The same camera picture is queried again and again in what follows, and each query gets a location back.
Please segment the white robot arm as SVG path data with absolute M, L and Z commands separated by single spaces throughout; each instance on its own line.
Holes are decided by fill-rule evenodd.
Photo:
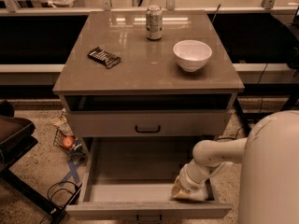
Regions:
M 238 224 L 299 224 L 298 111 L 261 119 L 246 138 L 198 142 L 172 196 L 190 199 L 232 162 L 241 165 Z

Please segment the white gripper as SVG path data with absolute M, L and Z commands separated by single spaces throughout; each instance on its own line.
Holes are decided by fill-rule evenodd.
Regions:
M 206 190 L 202 189 L 209 177 L 207 167 L 195 162 L 185 164 L 176 177 L 171 188 L 172 198 L 175 200 L 206 201 Z

